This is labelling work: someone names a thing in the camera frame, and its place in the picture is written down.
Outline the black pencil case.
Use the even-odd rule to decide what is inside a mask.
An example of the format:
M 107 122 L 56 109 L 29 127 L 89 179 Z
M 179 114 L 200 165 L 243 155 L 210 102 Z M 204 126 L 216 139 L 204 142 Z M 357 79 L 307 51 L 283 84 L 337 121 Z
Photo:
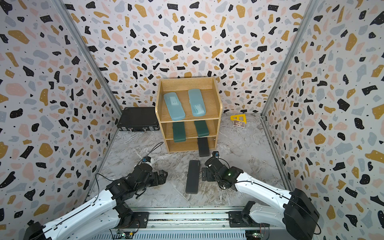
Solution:
M 198 149 L 199 149 L 199 156 L 201 158 L 210 156 L 208 138 L 198 138 Z
M 187 174 L 186 194 L 198 193 L 200 169 L 201 169 L 200 161 L 190 160 L 188 174 Z

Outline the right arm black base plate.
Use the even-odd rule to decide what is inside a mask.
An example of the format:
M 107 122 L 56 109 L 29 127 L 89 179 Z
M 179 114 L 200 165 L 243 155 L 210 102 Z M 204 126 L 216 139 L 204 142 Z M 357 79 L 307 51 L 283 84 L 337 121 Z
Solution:
M 228 212 L 231 228 L 259 228 L 269 227 L 269 224 L 256 223 L 251 217 L 245 216 L 241 211 Z

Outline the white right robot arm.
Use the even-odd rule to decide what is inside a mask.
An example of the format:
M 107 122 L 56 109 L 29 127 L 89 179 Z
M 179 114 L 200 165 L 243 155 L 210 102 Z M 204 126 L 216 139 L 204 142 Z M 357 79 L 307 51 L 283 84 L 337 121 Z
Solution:
M 270 225 L 285 228 L 296 240 L 311 240 L 315 230 L 320 229 L 320 214 L 302 190 L 296 188 L 290 192 L 275 188 L 237 167 L 228 168 L 214 156 L 205 162 L 205 166 L 206 175 L 214 179 L 220 189 L 250 195 L 275 209 L 263 211 L 255 202 L 249 201 L 242 212 L 242 222 L 247 226 L 266 220 Z

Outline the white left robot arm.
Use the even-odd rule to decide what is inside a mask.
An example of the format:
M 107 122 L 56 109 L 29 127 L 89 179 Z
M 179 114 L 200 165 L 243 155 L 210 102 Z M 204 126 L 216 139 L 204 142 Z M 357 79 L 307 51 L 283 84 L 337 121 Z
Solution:
M 154 172 L 152 166 L 139 164 L 126 177 L 113 180 L 96 197 L 68 214 L 42 225 L 33 223 L 25 240 L 79 240 L 109 229 L 133 226 L 136 219 L 126 200 L 138 199 L 150 187 L 166 183 L 168 173 Z

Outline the dark green pencil case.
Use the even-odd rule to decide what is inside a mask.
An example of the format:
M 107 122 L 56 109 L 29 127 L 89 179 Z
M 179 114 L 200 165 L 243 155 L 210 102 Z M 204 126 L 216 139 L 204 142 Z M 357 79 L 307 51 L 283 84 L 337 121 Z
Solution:
M 173 123 L 173 140 L 175 143 L 186 141 L 186 131 L 184 122 Z
M 194 121 L 194 124 L 199 138 L 207 137 L 210 135 L 206 121 Z

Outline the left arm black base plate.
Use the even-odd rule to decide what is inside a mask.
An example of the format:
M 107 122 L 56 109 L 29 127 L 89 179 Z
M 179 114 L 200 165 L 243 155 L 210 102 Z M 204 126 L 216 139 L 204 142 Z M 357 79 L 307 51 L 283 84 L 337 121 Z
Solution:
M 116 229 L 145 229 L 148 224 L 149 212 L 132 212 L 122 217 Z

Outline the light blue pencil case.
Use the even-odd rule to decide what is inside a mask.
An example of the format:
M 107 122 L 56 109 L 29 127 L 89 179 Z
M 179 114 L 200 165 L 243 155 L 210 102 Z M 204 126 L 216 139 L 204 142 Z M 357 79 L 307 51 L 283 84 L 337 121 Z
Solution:
M 191 89 L 188 90 L 189 102 L 191 105 L 191 111 L 194 117 L 202 117 L 206 115 L 206 107 L 204 104 L 201 90 Z
M 186 117 L 182 103 L 175 92 L 164 94 L 164 100 L 173 121 L 181 121 Z

